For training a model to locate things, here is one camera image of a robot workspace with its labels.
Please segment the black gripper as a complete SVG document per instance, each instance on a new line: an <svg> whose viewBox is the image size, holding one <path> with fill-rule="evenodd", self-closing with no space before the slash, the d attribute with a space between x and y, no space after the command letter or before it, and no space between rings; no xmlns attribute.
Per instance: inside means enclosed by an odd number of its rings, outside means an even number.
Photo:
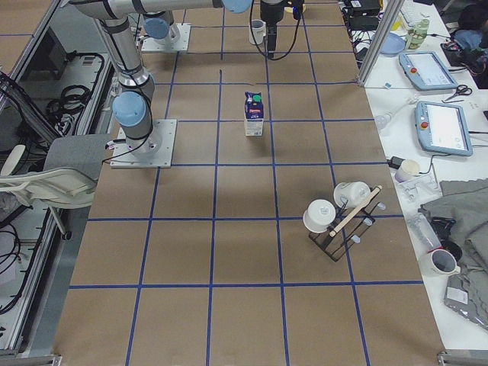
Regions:
<svg viewBox="0 0 488 366"><path fill-rule="evenodd" d="M266 50L267 57L273 58L276 50L276 25L284 17L285 1L261 0L260 18L266 23Z"/></svg>

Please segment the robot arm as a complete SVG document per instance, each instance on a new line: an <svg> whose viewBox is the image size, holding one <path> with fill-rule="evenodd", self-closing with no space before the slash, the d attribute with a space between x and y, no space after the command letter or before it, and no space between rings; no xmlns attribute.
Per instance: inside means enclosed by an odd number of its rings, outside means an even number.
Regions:
<svg viewBox="0 0 488 366"><path fill-rule="evenodd" d="M167 41L172 43L179 40L181 34L175 24L172 11L146 13L143 18L144 29L151 38L159 42Z"/></svg>
<svg viewBox="0 0 488 366"><path fill-rule="evenodd" d="M172 157L175 138L162 128L174 120L154 120L152 99L155 82L143 61L130 31L128 15L140 14L147 21L159 21L156 30L167 38L177 28L174 10L225 8L234 14L250 11L252 1L71 1L78 11L97 22L104 43L118 70L121 94L112 104L113 115L125 134L127 151L113 156L117 161L128 155L132 164L163 167L171 162L161 160L161 150Z"/></svg>

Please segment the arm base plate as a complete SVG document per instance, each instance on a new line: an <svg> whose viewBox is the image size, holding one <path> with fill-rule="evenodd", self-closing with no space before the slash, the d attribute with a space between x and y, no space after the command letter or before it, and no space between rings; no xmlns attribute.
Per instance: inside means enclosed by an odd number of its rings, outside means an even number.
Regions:
<svg viewBox="0 0 488 366"><path fill-rule="evenodd" d="M191 25L174 23L169 25L158 18L147 19L144 24L146 34L140 38L143 53L187 52Z"/></svg>
<svg viewBox="0 0 488 366"><path fill-rule="evenodd" d="M176 119L158 119L153 121L153 129L148 140L133 151L143 140L136 143L127 139L120 127L117 138L126 140L114 145L110 167L113 169L151 169L170 168L177 129Z"/></svg>

